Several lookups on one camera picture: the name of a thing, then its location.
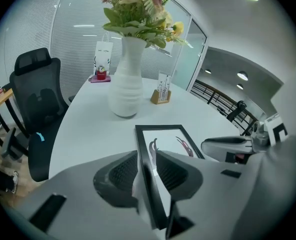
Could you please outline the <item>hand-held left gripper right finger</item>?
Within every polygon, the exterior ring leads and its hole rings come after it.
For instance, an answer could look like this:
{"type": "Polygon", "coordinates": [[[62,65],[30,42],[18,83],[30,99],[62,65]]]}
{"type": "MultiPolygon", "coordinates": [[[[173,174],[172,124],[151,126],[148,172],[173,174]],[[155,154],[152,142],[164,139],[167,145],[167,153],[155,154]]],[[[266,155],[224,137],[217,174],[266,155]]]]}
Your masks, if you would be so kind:
{"type": "Polygon", "coordinates": [[[252,203],[263,155],[238,165],[159,151],[157,173],[171,203],[168,239],[250,240],[260,208],[252,203]]]}

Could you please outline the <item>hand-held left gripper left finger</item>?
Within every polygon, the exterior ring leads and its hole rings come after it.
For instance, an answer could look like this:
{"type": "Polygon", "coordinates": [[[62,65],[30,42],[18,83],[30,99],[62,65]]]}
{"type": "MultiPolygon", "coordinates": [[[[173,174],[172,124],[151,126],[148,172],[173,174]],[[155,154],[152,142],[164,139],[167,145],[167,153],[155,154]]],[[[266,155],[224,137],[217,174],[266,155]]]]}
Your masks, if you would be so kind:
{"type": "Polygon", "coordinates": [[[7,215],[31,240],[140,240],[136,151],[63,170],[7,215]]]}

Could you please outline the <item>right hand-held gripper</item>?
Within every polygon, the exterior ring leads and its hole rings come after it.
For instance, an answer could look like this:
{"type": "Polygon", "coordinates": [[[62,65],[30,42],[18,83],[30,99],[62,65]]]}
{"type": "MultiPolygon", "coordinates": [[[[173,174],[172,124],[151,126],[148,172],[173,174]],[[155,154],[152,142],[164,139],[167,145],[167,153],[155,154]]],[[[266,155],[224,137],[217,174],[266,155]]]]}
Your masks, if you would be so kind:
{"type": "Polygon", "coordinates": [[[234,155],[252,155],[265,152],[283,142],[288,132],[278,113],[264,121],[256,121],[249,136],[207,138],[201,143],[201,153],[216,161],[233,161],[234,155]]]}

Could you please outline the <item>framed deer picture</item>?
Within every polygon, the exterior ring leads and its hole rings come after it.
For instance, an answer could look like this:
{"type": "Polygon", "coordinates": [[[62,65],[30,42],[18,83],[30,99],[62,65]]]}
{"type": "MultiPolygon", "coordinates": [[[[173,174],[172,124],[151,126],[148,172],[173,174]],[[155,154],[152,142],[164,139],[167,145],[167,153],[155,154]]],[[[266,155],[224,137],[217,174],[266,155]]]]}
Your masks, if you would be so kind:
{"type": "Polygon", "coordinates": [[[157,229],[166,228],[170,215],[171,194],[162,182],[157,152],[169,151],[182,156],[204,159],[194,141],[180,124],[136,125],[135,133],[151,215],[157,229]]]}

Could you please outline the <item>white round table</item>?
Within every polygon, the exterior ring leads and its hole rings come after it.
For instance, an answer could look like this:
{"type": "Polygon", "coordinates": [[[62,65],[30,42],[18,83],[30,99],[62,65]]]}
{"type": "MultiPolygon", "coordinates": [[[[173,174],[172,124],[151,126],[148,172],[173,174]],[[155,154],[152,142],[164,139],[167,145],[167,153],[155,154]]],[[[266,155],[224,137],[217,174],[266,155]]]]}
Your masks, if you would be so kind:
{"type": "Polygon", "coordinates": [[[82,163],[137,149],[137,125],[182,125],[196,145],[208,138],[237,136],[239,130],[214,108],[182,88],[171,85],[170,101],[150,99],[155,79],[143,79],[143,100],[130,119],[108,106],[110,84],[86,81],[70,104],[52,149],[49,177],[82,163]]]}

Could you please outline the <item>black swivel chair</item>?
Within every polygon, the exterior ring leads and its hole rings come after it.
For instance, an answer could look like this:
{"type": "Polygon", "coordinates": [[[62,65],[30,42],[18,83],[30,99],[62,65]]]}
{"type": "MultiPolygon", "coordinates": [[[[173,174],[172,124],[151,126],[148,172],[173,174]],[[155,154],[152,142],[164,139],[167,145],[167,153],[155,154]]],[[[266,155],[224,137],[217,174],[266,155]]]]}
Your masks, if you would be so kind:
{"type": "Polygon", "coordinates": [[[233,110],[227,114],[226,119],[240,131],[250,130],[257,120],[251,112],[247,110],[247,105],[243,100],[233,104],[233,110]]]}

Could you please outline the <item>black metal railing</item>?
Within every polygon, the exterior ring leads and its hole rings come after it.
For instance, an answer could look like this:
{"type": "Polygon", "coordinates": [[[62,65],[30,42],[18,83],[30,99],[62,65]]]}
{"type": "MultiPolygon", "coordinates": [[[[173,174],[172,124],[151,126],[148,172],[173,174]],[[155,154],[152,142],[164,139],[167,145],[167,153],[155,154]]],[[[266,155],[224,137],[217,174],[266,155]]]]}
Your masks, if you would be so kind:
{"type": "Polygon", "coordinates": [[[243,101],[246,104],[246,108],[231,121],[242,136],[249,136],[253,132],[256,121],[267,119],[266,113],[247,97],[234,100],[198,79],[194,82],[190,93],[217,110],[225,118],[237,109],[239,101],[243,101]]]}

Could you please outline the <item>wooden card holder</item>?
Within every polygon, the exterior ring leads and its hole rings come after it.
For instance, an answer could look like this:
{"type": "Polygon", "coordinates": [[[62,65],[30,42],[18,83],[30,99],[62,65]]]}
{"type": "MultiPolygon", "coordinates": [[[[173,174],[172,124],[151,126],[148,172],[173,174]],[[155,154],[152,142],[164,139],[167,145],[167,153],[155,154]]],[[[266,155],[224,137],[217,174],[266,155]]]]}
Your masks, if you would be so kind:
{"type": "Polygon", "coordinates": [[[162,100],[162,94],[161,94],[161,92],[158,91],[157,89],[155,89],[153,91],[153,94],[152,94],[151,98],[150,98],[150,101],[153,104],[155,104],[155,105],[166,104],[166,103],[169,103],[170,102],[171,94],[172,94],[172,92],[169,90],[167,92],[166,99],[165,100],[162,100]]]}

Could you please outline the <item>white printed cards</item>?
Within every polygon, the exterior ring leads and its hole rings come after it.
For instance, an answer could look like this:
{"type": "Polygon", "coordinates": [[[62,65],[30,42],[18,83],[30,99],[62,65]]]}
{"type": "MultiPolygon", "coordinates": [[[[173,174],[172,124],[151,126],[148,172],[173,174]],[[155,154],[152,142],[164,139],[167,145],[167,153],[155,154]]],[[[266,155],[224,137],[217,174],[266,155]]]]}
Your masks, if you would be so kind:
{"type": "Polygon", "coordinates": [[[161,99],[165,100],[170,88],[172,76],[169,74],[159,73],[157,90],[161,92],[161,99]]]}

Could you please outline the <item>glass door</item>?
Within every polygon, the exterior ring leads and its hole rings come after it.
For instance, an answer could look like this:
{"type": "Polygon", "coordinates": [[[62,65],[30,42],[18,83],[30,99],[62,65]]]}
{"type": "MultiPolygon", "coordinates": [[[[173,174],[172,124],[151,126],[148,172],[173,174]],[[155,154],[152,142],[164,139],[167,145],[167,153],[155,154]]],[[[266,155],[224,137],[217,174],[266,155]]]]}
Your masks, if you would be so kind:
{"type": "Polygon", "coordinates": [[[196,71],[200,70],[199,64],[207,42],[207,36],[194,19],[191,20],[186,40],[189,46],[189,81],[186,90],[189,92],[195,81],[196,71]]]}

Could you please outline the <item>white ribbed vase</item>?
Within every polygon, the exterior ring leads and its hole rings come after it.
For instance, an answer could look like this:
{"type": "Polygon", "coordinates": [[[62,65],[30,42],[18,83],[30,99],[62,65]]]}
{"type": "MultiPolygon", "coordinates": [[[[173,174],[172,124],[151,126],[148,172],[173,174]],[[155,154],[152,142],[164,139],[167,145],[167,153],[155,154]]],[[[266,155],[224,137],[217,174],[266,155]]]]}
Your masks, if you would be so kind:
{"type": "Polygon", "coordinates": [[[141,58],[146,41],[136,37],[121,39],[122,53],[108,91],[111,111],[123,118],[134,116],[143,98],[141,58]]]}

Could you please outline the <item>pink cloth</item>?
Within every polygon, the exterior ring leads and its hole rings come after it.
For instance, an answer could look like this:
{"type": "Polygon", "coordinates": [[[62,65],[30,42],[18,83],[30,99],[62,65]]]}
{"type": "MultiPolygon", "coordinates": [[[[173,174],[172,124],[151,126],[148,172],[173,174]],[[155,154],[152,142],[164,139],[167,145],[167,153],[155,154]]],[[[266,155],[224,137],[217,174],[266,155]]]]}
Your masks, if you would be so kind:
{"type": "Polygon", "coordinates": [[[93,75],[92,77],[90,77],[88,79],[88,81],[90,83],[107,83],[107,82],[111,82],[111,77],[108,75],[108,76],[106,76],[105,79],[98,79],[97,75],[93,75]]]}

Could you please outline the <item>red snow globe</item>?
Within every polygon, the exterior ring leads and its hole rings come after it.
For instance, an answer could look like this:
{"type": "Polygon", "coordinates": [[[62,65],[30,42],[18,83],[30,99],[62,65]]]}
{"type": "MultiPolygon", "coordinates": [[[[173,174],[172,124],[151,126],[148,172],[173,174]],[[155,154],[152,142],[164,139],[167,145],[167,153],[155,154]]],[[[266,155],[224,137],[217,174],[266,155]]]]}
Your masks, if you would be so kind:
{"type": "Polygon", "coordinates": [[[107,77],[107,71],[105,69],[105,67],[103,65],[99,65],[97,68],[96,68],[96,79],[98,81],[103,81],[106,79],[107,77]]]}

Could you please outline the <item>white paper bag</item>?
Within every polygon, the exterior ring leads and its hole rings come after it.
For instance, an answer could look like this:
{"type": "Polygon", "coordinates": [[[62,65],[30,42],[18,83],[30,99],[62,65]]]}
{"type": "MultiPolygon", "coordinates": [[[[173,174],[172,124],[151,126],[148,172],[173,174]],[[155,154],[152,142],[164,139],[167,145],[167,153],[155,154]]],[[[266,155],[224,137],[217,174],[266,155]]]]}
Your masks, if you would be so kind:
{"type": "Polygon", "coordinates": [[[110,73],[111,57],[113,43],[110,42],[108,31],[102,36],[102,39],[96,42],[95,54],[93,60],[93,73],[96,75],[101,69],[105,70],[107,75],[110,73]]]}

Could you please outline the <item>artificial flower bouquet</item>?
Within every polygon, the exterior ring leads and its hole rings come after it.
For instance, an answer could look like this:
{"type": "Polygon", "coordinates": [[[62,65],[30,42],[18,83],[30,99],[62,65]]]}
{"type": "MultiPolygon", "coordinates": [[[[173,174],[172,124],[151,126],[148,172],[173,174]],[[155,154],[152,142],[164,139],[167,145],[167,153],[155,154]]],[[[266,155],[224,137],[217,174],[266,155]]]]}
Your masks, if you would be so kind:
{"type": "Polygon", "coordinates": [[[122,37],[144,40],[146,47],[164,49],[167,43],[186,45],[182,39],[184,24],[173,22],[171,14],[165,9],[170,0],[101,0],[110,4],[103,9],[108,22],[103,29],[122,37]]]}

